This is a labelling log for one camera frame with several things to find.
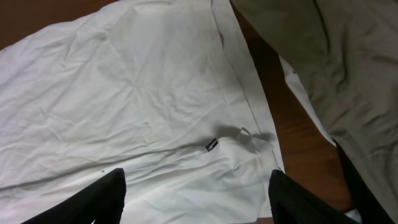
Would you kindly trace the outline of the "white t-shirt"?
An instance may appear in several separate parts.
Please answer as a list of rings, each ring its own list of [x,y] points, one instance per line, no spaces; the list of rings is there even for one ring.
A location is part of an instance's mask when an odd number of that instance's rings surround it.
[[[252,223],[281,167],[229,1],[117,1],[1,50],[2,223],[116,168],[123,223]]]

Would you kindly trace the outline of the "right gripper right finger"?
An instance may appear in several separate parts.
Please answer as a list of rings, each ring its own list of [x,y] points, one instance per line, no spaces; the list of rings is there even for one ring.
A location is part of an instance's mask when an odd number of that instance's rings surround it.
[[[268,194],[275,224],[357,224],[280,170],[272,171]]]

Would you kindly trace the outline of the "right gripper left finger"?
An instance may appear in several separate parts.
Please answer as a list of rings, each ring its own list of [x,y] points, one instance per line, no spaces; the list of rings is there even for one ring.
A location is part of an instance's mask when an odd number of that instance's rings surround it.
[[[125,173],[117,168],[23,224],[119,224],[125,196]]]

